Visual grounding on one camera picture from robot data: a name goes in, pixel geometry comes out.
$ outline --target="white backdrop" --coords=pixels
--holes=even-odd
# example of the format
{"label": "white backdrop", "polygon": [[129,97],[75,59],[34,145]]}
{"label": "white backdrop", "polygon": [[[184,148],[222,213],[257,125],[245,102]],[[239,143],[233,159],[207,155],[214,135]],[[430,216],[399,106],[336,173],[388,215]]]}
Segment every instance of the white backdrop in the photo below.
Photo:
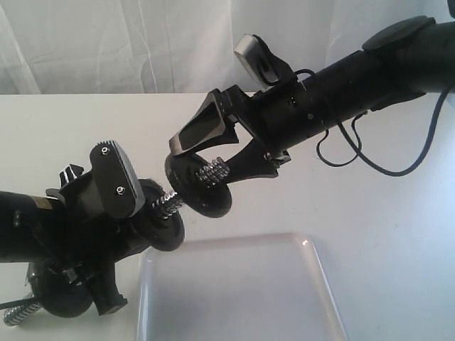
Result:
{"label": "white backdrop", "polygon": [[245,33],[318,70],[422,14],[450,20],[446,0],[0,0],[0,93],[251,91]]}

